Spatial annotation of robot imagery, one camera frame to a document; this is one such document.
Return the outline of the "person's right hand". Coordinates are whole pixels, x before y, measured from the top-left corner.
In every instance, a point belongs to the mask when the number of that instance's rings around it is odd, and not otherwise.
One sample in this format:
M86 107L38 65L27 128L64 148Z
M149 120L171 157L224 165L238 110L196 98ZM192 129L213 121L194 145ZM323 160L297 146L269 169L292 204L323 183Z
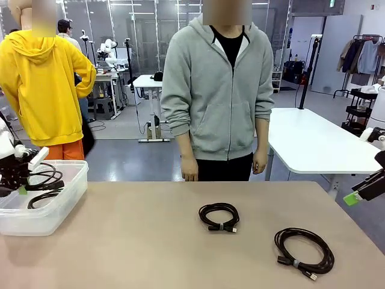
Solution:
M186 182L198 181L199 167L194 157L181 158L181 174Z

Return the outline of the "person's left hand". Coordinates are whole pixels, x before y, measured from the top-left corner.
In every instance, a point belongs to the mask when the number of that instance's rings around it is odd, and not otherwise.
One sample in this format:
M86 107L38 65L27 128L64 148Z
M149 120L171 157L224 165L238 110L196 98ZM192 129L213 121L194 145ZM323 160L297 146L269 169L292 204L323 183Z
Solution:
M267 151L256 150L253 155L253 174L258 175L262 173L268 162Z

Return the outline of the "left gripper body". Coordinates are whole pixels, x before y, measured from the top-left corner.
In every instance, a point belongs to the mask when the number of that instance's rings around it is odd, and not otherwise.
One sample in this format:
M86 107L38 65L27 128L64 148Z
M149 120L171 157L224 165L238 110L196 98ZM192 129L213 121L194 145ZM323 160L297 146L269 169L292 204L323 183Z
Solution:
M1 161L1 184L27 184L29 174L28 163L19 160Z

